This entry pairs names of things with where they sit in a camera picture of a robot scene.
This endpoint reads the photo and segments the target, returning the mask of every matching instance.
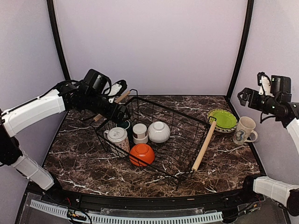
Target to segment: mug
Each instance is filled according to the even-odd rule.
[[[130,145],[128,140],[127,131],[122,127],[114,127],[111,130],[104,131],[105,139],[109,140],[111,143],[114,143],[116,146],[121,148],[126,152],[130,152]],[[119,157],[125,157],[127,154],[118,149],[117,147],[110,144],[111,151],[114,155]]]
[[[254,142],[257,140],[258,134],[254,131],[256,123],[249,117],[241,117],[238,126],[235,130],[233,141],[237,145],[242,145],[244,142]],[[248,140],[247,138],[253,133],[256,138],[254,140]]]
[[[132,127],[130,121],[126,120],[124,122],[118,123],[118,124],[115,125],[115,127],[124,128],[128,133],[129,141],[133,140],[133,127]]]

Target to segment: wire basket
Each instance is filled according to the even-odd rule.
[[[140,169],[144,169],[155,178],[177,187],[186,178],[191,178],[193,175],[192,166],[211,125],[140,97],[132,97],[125,106],[131,114],[129,121],[132,126],[143,123],[149,127],[153,122],[162,121],[169,126],[171,136],[164,143],[154,143],[149,140],[147,144],[153,148],[155,160],[152,164],[148,164],[122,150],[104,137],[105,130],[115,127],[115,123],[105,120],[95,129],[105,151],[111,151],[111,146],[114,146],[117,149],[117,151],[114,150],[114,153],[118,153],[119,157],[123,157],[128,162],[130,162],[129,158],[134,158],[139,165],[146,164],[147,166],[141,165]],[[129,144],[130,148],[134,146],[133,142]]]

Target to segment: white bowl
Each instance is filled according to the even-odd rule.
[[[152,142],[166,142],[170,137],[170,128],[162,121],[154,122],[148,128],[148,136]]]

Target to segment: white cable tray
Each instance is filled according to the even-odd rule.
[[[54,215],[56,217],[69,219],[67,214],[67,207],[59,205],[50,205],[41,201],[31,200],[31,208]],[[78,215],[84,216],[81,212],[76,212]],[[132,217],[115,217],[103,216],[93,213],[88,213],[93,224],[203,224],[222,221],[222,212],[214,212],[210,214],[186,216],[186,217],[169,217],[169,218],[132,218]]]

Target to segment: cable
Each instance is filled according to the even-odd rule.
[[[70,206],[70,205],[62,204],[62,203],[60,203],[60,202],[54,200],[54,199],[53,199],[50,195],[48,195],[47,193],[45,193],[45,195],[48,196],[48,197],[49,197],[52,201],[54,201],[55,203],[57,203],[57,204],[59,204],[59,205],[61,205],[61,206],[66,206],[66,207],[68,207],[68,210],[69,210],[69,209],[72,209],[72,210],[74,210],[74,212],[76,212],[76,211],[80,211],[80,212],[82,212],[82,213],[89,219],[90,224],[93,224],[92,219],[91,219],[91,218],[89,217],[89,215],[88,215],[86,212],[84,212],[82,209],[76,209],[75,207],[72,207],[72,206]]]
[[[261,117],[260,117],[260,124],[263,123],[265,120],[269,119],[269,118],[275,118],[275,115],[271,115],[268,117],[263,118],[263,112],[261,113]]]
[[[261,203],[260,197],[258,195],[256,195],[256,198],[258,199],[258,204],[260,204]]]
[[[71,206],[71,201],[70,201],[70,199],[67,197],[67,198],[65,198],[68,202],[69,202],[69,205]],[[69,223],[72,223],[72,224],[81,224],[81,223],[79,223],[79,222],[76,222],[76,221],[74,221],[73,220],[73,218],[72,218],[72,216],[70,216],[70,219],[71,220],[67,220],[67,221],[69,221]]]
[[[71,219],[71,220],[69,220],[69,223],[72,223],[72,224],[81,224],[81,222],[79,222],[79,221],[75,221],[75,220],[73,219],[72,215],[70,215],[69,218]]]
[[[222,196],[220,199],[223,199],[223,198],[229,198],[229,197],[233,197],[233,196],[237,196],[238,194],[240,194],[240,192],[234,193],[234,194],[232,194],[232,195]]]
[[[83,117],[84,117],[85,114],[86,114],[86,110],[82,110],[82,111],[81,111],[81,114],[80,114],[80,118],[78,119],[78,120],[80,120],[80,121],[84,121]]]
[[[265,77],[268,79],[268,81],[269,81],[269,86],[271,86],[271,79],[269,78],[269,76],[267,76],[264,72],[263,72],[262,76],[265,76]],[[261,80],[261,87],[262,87],[262,90],[263,90],[263,95],[266,95],[265,89],[264,89],[264,87],[263,87],[263,82],[262,82],[262,80]]]
[[[256,204],[256,202],[251,203],[250,205],[246,206],[244,209],[241,209],[240,211],[238,211],[237,213],[235,213],[235,214],[233,214],[231,216],[225,217],[225,219],[236,218],[235,216],[240,217],[240,214],[239,214],[240,212],[243,212],[242,215],[245,215],[246,214],[246,210],[250,209],[254,204]]]

